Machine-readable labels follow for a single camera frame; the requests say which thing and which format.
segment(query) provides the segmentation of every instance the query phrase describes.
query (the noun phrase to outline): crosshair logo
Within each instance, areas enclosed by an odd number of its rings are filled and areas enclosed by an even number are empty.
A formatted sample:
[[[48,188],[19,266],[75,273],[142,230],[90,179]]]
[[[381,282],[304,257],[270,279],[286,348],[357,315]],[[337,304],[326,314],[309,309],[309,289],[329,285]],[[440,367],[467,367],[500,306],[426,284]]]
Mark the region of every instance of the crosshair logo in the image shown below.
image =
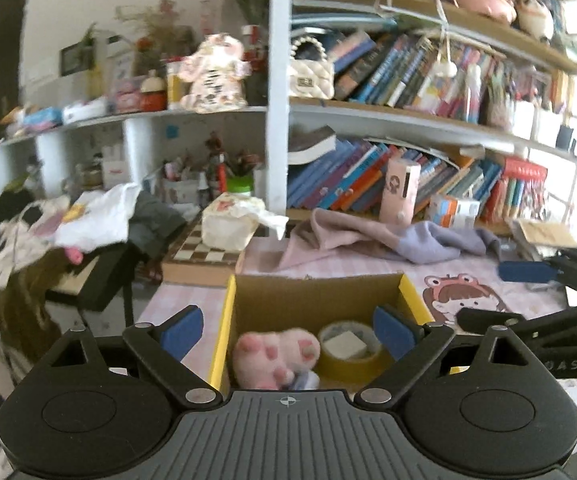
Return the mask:
[[[278,400],[278,402],[281,402],[284,406],[289,408],[289,407],[293,406],[293,404],[295,404],[296,402],[299,402],[299,401],[295,397],[286,396],[286,397],[282,397],[280,400]]]

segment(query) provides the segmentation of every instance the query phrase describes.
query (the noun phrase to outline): purple book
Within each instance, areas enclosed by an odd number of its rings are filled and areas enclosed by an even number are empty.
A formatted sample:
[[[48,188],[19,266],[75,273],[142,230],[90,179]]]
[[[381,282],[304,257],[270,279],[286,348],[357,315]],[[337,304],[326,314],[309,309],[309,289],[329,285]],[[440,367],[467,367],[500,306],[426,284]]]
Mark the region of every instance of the purple book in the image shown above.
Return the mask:
[[[355,148],[351,156],[337,170],[333,171],[329,177],[315,189],[306,200],[302,202],[302,207],[306,209],[314,209],[320,201],[325,197],[334,186],[337,186],[342,181],[344,174],[356,164],[360,158],[371,148],[370,142],[360,142]]]

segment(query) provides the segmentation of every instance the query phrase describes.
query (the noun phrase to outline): blue gripper pad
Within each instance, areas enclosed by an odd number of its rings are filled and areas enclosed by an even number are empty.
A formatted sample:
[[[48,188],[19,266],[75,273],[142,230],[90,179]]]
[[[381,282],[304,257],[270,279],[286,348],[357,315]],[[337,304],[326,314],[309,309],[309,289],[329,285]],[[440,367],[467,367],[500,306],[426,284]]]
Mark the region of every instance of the blue gripper pad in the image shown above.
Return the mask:
[[[373,312],[373,332],[396,361],[415,346],[411,329],[380,306]]]
[[[199,308],[193,309],[160,336],[160,346],[175,360],[182,361],[193,348],[204,330],[204,315]]]
[[[548,283],[557,280],[557,270],[546,262],[502,262],[497,274],[503,282]]]

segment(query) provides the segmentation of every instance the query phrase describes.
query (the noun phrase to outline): towel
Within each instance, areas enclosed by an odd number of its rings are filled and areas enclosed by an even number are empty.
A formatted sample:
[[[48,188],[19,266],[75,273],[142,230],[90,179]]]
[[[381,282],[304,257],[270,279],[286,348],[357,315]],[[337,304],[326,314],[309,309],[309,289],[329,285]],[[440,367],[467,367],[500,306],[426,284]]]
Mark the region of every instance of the towel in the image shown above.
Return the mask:
[[[500,255],[500,241],[486,229],[448,229],[432,222],[397,227],[315,209],[293,229],[277,270],[325,258],[337,248],[420,265],[455,260],[462,251],[484,256],[491,249]]]

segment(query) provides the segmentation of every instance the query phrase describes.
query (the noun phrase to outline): pink checkered tablecloth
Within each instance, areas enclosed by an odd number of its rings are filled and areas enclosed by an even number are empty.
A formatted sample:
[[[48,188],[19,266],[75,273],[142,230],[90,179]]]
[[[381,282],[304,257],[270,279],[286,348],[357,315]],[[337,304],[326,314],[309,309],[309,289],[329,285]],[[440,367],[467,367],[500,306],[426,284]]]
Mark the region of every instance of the pink checkered tablecloth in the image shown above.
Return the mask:
[[[466,274],[477,280],[479,286],[492,290],[504,307],[512,312],[524,314],[528,318],[543,316],[561,310],[566,306],[565,295],[556,290],[534,292],[523,283],[501,282],[497,276],[497,261],[494,258],[464,256],[458,260],[416,266],[404,262],[391,262],[363,256],[349,250],[336,250],[327,258],[292,267],[281,271],[272,269],[286,247],[286,240],[253,238],[246,250],[243,274],[273,274],[287,278],[340,278],[344,276],[365,276],[404,272],[419,294],[429,289],[433,279],[451,279]],[[226,290],[199,286],[160,286],[145,309],[140,321],[159,324],[179,312],[188,304],[197,304],[204,314],[204,333],[200,342],[186,356],[184,365],[206,380],[217,341],[217,331],[222,314],[222,304]]]

